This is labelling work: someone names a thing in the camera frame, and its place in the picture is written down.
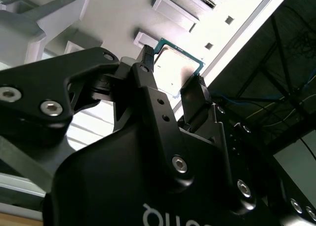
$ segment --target ceiling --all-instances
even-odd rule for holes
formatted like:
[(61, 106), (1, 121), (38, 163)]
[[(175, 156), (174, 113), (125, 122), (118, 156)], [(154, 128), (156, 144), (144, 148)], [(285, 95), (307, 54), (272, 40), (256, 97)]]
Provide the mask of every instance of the ceiling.
[[(316, 111), (316, 83), (315, 79), (312, 80), (316, 75), (315, 12), (315, 0), (285, 0), (274, 13), (291, 82), (295, 89), (300, 89), (296, 98), (308, 113)], [(209, 86), (210, 93), (219, 93), (222, 96), (222, 104), (238, 114), (240, 120), (246, 120), (253, 128), (260, 130), (266, 144), (302, 119), (293, 111), (293, 106), (289, 102), (280, 105), (271, 104), (272, 102), (257, 102), (257, 105), (233, 103), (223, 98), (223, 95), (235, 97), (238, 94), (248, 77), (261, 64), (275, 40), (272, 20), (269, 18)], [(263, 66), (288, 90), (278, 49), (271, 53)], [(280, 99), (283, 95), (263, 73), (259, 72), (242, 97)]]
[[(30, 0), (38, 5), (52, 0)], [(165, 38), (198, 58), (208, 60), (221, 50), (237, 29), (244, 23), (262, 0), (223, 0), (214, 11), (203, 10), (191, 0), (172, 0), (193, 16), (199, 23), (191, 33), (152, 9), (155, 0), (90, 0), (82, 21), (78, 21), (46, 47), (63, 54), (68, 37), (74, 29), (103, 41), (102, 47), (119, 58), (136, 58), (141, 49), (133, 44), (139, 29), (154, 38)], [(234, 21), (228, 25), (228, 16)], [(214, 46), (210, 51), (205, 46)]]

